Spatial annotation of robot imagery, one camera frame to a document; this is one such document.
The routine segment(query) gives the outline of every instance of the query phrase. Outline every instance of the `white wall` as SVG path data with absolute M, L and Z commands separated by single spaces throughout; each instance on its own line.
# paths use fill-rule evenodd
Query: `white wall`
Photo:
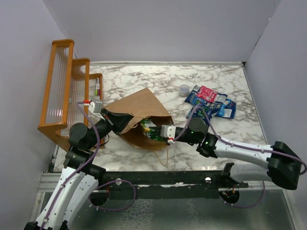
M 0 1 L 0 229 L 24 229 L 54 144 L 37 130 L 51 42 L 63 39 L 41 0 Z
M 307 1 L 282 0 L 246 71 L 270 143 L 285 142 L 307 162 Z M 295 191 L 307 229 L 307 175 Z
M 247 61 L 279 0 L 44 2 L 91 61 Z

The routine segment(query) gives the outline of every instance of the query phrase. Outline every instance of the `paper bag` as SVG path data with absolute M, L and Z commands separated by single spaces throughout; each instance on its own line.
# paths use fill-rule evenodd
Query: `paper bag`
M 139 124 L 144 118 L 151 119 L 157 126 L 169 125 L 173 122 L 169 112 L 148 88 L 108 104 L 105 108 L 114 113 L 134 116 L 119 135 L 133 147 L 146 150 L 160 150 L 166 147 L 164 142 L 148 139 Z

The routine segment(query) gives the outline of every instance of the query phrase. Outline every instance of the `wooden rack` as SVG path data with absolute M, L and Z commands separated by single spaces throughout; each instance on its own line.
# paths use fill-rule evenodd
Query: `wooden rack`
M 76 103 L 89 99 L 89 80 L 99 78 L 102 100 L 102 74 L 90 74 L 90 60 L 73 59 L 74 41 L 52 42 L 42 113 L 38 130 L 68 151 L 69 129 L 78 122 L 88 126 L 88 121 L 78 111 Z

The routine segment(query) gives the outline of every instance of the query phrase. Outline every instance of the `white sticker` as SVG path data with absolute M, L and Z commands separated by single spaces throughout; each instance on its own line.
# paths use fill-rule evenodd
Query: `white sticker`
M 231 109 L 224 109 L 223 117 L 230 118 L 231 117 L 231 112 L 232 112 Z

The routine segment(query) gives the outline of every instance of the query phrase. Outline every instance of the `marble countertop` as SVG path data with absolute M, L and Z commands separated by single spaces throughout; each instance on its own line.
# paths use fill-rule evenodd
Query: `marble countertop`
M 178 95 L 179 86 L 187 84 L 205 85 L 237 103 L 233 120 L 214 117 L 212 124 L 217 133 L 225 138 L 253 144 L 265 144 L 257 112 L 252 101 L 248 84 L 240 65 L 193 65 L 193 66 L 138 66 L 92 65 L 91 73 L 103 74 L 104 104 L 128 96 L 148 87 L 170 112 L 176 126 L 183 127 L 186 115 L 192 108 Z M 90 96 L 94 97 L 94 86 Z M 104 149 L 100 149 L 94 164 L 108 171 L 183 171 L 220 170 L 232 159 L 205 158 L 196 151 L 196 146 L 176 142 L 168 148 L 169 160 L 162 166 L 155 154 L 148 150 L 136 149 L 113 132 Z M 63 168 L 66 152 L 59 149 L 54 171 Z M 161 161 L 166 162 L 166 149 L 158 151 Z

